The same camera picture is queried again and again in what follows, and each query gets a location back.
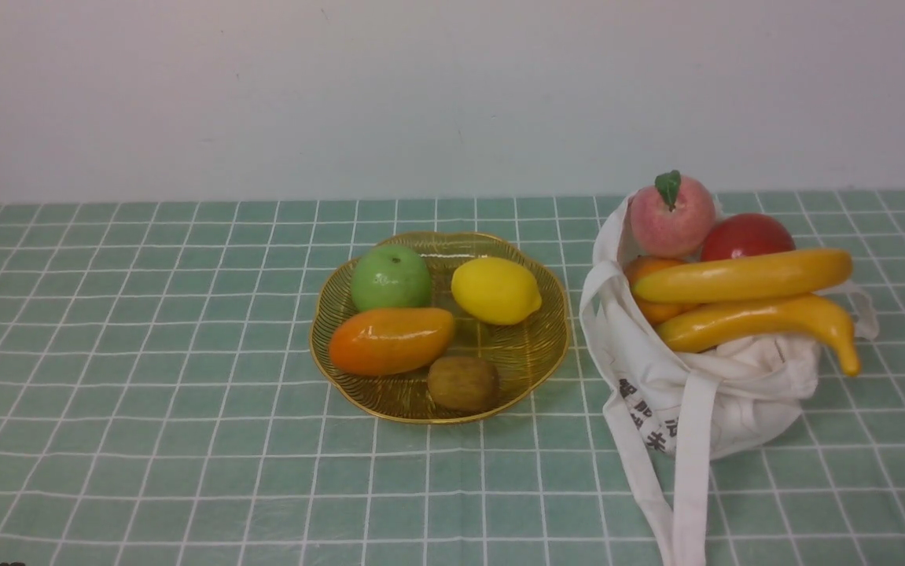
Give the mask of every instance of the gold wire fruit bowl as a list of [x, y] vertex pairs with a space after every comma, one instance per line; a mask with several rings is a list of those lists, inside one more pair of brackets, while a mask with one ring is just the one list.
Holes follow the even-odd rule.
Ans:
[[[329, 357], [333, 331], [358, 311], [351, 301], [351, 274], [358, 259], [334, 271], [316, 302], [309, 347], [320, 372], [348, 401], [383, 419], [418, 424], [456, 424], [485, 419], [520, 402], [557, 368], [567, 355], [571, 329], [568, 295], [550, 269], [507, 241], [487, 233], [400, 233], [380, 241], [402, 244], [424, 258], [432, 279], [432, 306], [455, 316], [455, 337], [445, 355], [485, 358], [498, 368], [500, 393], [490, 410], [463, 413], [436, 405], [428, 394], [428, 368], [386, 377], [362, 377], [334, 368]], [[528, 268], [539, 286], [543, 305], [513, 326], [487, 325], [466, 314], [452, 298], [452, 273], [481, 257], [512, 260]]]

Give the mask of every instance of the green checkered tablecloth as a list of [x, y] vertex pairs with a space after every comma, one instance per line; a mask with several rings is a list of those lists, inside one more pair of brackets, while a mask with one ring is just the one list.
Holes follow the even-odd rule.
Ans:
[[[719, 197], [851, 251], [882, 334], [715, 463], [710, 563], [905, 565], [905, 190]], [[577, 325], [530, 399], [455, 427], [366, 415], [308, 352], [329, 273], [405, 230], [505, 237], [574, 304], [619, 200], [0, 207], [0, 562], [659, 564]]]

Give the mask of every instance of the banana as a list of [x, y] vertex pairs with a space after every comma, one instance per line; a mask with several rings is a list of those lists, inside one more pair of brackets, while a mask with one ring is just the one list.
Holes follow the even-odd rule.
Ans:
[[836, 352], [845, 375], [861, 373], [851, 315], [832, 300], [811, 293], [707, 304], [669, 318], [656, 331], [673, 351], [694, 354], [756, 334], [804, 333]]
[[644, 276], [631, 291], [656, 303], [769, 300], [839, 285], [852, 271], [847, 251], [814, 248], [675, 266]]

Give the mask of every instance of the pink peach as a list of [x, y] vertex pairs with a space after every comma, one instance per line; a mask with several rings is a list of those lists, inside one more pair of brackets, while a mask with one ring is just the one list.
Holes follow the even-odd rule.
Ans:
[[699, 180], [678, 171], [658, 175], [631, 198], [631, 229], [642, 250], [658, 258], [683, 258], [704, 243], [717, 211]]

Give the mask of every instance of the red apple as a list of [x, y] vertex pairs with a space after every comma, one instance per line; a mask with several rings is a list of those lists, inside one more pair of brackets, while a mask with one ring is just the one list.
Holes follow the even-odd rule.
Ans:
[[731, 260], [748, 255], [794, 250], [794, 239], [782, 223], [759, 212], [730, 216], [714, 226], [701, 250], [701, 261]]
[[683, 258], [704, 243], [716, 214], [714, 200], [699, 180], [672, 171], [631, 198], [631, 232], [647, 254]]

